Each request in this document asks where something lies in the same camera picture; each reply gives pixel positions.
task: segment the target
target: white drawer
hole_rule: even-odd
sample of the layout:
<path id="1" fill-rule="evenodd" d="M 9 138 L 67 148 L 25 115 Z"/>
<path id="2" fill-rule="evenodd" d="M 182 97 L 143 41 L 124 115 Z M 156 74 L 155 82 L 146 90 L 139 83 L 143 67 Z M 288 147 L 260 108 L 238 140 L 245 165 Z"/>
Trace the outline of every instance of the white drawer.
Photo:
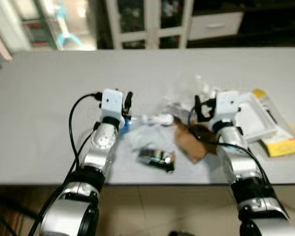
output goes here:
<path id="1" fill-rule="evenodd" d="M 236 34 L 242 16 L 242 12 L 193 16 L 189 40 Z"/>

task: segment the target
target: cabinet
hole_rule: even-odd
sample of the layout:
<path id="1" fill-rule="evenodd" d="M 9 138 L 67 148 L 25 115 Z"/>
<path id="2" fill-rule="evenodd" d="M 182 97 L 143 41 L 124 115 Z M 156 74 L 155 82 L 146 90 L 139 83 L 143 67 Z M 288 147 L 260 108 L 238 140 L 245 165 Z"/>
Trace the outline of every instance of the cabinet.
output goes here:
<path id="1" fill-rule="evenodd" d="M 106 0 L 115 49 L 185 48 L 193 0 Z"/>

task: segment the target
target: table surface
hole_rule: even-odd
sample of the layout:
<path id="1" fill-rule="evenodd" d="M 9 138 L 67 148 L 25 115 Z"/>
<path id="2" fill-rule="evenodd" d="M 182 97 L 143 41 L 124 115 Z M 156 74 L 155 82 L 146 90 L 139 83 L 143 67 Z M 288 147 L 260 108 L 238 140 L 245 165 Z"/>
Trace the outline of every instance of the table surface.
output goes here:
<path id="1" fill-rule="evenodd" d="M 59 184 L 73 160 L 71 106 L 88 92 L 133 91 L 132 113 L 152 114 L 164 97 L 193 87 L 195 75 L 224 89 L 265 90 L 295 125 L 295 48 L 20 53 L 0 70 L 0 184 Z M 74 116 L 80 144 L 98 119 L 88 100 Z M 274 184 L 295 183 L 295 154 L 269 158 L 251 149 Z M 224 184 L 216 158 L 177 157 L 166 174 L 134 162 L 118 146 L 109 184 Z"/>

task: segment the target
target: small battery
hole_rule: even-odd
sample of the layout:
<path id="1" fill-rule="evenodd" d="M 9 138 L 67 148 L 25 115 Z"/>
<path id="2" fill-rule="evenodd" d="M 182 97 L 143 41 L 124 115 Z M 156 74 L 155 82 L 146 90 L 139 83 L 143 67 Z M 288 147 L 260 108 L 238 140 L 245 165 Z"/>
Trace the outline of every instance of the small battery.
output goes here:
<path id="1" fill-rule="evenodd" d="M 175 153 L 164 152 L 159 149 L 142 149 L 138 159 L 140 162 L 156 166 L 167 172 L 175 170 Z"/>

